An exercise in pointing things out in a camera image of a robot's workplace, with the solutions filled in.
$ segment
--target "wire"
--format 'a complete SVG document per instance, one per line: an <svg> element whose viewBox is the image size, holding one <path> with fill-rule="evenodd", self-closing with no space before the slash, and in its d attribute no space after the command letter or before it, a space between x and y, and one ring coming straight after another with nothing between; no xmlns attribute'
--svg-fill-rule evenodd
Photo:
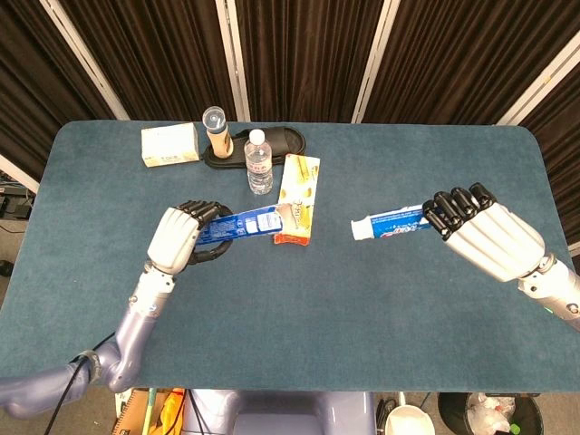
<svg viewBox="0 0 580 435"><path fill-rule="evenodd" d="M425 402L427 401L427 399L429 398L429 396L431 396L431 392L430 392L430 391L429 391L429 392L427 393L427 395L425 396L425 399L423 399L423 401L420 403L420 407L419 407L419 409L420 409L421 411L423 411L423 405L425 404Z"/></svg>
<svg viewBox="0 0 580 435"><path fill-rule="evenodd" d="M198 426L199 426L199 430L201 430L201 435L205 435L204 431L203 431L203 426L201 425L202 419L199 417L200 412L199 412L198 404L196 403L196 400L193 398L193 393L191 392L191 390L188 390L188 394L189 394L189 399L191 400L191 406L193 406L193 411L196 413L196 419L198 419Z"/></svg>
<svg viewBox="0 0 580 435"><path fill-rule="evenodd" d="M10 234L24 234L24 231L11 231L9 229L6 229L6 228L2 227L1 225L0 225L0 228L2 228L6 233L10 233Z"/></svg>
<svg viewBox="0 0 580 435"><path fill-rule="evenodd" d="M104 339L102 339L96 346L94 346L92 349L94 351L96 351L107 340L109 340L114 335L115 335L115 333L110 333ZM86 356L84 356L84 355L81 355L78 358L78 360L80 360L79 361L79 365L77 365L76 366L76 369L74 369L74 373L72 374L71 379L69 380L69 383L66 385L66 388L64 389L63 395L59 399L59 401L58 401L58 403L56 405L56 408L54 408L53 416L51 417L51 420L48 422L48 426L46 426L46 430L44 431L44 435L48 435L49 433L51 433L51 429L53 428L53 424L54 424L54 421L56 420L56 416L58 415L58 411L60 411L61 410L61 406L63 406L64 398L66 397L66 395L68 394L69 390L73 386L74 379L77 377L77 375L81 371L82 366L87 362L88 358Z"/></svg>
<svg viewBox="0 0 580 435"><path fill-rule="evenodd" d="M185 403L185 392L183 392L183 399L181 399L181 404L179 405L178 414L175 416L175 420L173 421L173 424L167 430L167 432L165 432L163 435L169 435L171 433L171 431L173 430L173 428L175 428L175 425L178 424L179 415L181 414L181 409L183 408L183 403Z"/></svg>

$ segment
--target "blue toothpaste tube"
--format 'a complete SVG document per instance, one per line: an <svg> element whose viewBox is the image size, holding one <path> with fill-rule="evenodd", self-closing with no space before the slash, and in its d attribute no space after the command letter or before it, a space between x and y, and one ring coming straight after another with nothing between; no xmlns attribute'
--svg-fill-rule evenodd
<svg viewBox="0 0 580 435"><path fill-rule="evenodd" d="M385 238L429 228L430 223L423 217L422 206L418 205L367 216L363 220L351 220L351 227L354 240L364 240L365 238Z"/></svg>
<svg viewBox="0 0 580 435"><path fill-rule="evenodd" d="M257 208L214 219L199 233L197 245L280 232L283 219L277 211L278 208L279 206Z"/></svg>

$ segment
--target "brown curtain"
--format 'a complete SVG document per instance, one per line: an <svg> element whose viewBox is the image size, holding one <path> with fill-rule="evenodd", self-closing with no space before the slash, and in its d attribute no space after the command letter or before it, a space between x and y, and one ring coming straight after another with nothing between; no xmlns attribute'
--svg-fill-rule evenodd
<svg viewBox="0 0 580 435"><path fill-rule="evenodd" d="M112 113L37 1L0 2L0 153L37 180L68 121Z"/></svg>
<svg viewBox="0 0 580 435"><path fill-rule="evenodd" d="M402 0L364 121L495 123L579 30L578 0Z"/></svg>
<svg viewBox="0 0 580 435"><path fill-rule="evenodd" d="M214 0L61 3L132 119L236 118Z"/></svg>
<svg viewBox="0 0 580 435"><path fill-rule="evenodd" d="M580 65L521 123L544 155L568 244L580 241Z"/></svg>
<svg viewBox="0 0 580 435"><path fill-rule="evenodd" d="M350 122L382 1L236 6L252 121Z"/></svg>

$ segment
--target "blue felt surface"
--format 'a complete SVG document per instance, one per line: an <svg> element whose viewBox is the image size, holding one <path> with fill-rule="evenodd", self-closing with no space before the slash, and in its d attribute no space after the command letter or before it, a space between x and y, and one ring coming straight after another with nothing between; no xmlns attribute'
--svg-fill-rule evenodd
<svg viewBox="0 0 580 435"><path fill-rule="evenodd" d="M115 329L166 207L189 198L235 211L276 202L281 167L264 197L240 169L147 169L140 129L165 124L83 121L60 131L0 312L0 376L66 363ZM361 242L351 234L351 219L481 181L569 264L527 130L286 125L321 159L311 246L254 237L187 269L148 344L141 384L580 390L580 334L516 283L484 275L435 231Z"/></svg>

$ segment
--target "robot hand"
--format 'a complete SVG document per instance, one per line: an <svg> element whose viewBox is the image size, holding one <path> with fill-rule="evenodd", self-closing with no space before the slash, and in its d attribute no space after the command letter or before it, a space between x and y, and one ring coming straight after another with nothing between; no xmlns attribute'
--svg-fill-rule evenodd
<svg viewBox="0 0 580 435"><path fill-rule="evenodd" d="M210 251L194 249L199 231L210 220L231 213L217 202L205 201L168 208L151 240L150 261L129 298L115 340L80 353L62 367L23 378L0 378L0 408L24 419L54 408L62 397L63 402L80 399L90 382L104 383L113 392L132 387L145 344L173 291L173 276L187 265L213 260L226 252L231 240Z"/></svg>
<svg viewBox="0 0 580 435"><path fill-rule="evenodd" d="M423 215L448 247L500 282L518 279L522 292L580 332L580 277L480 183L436 193Z"/></svg>

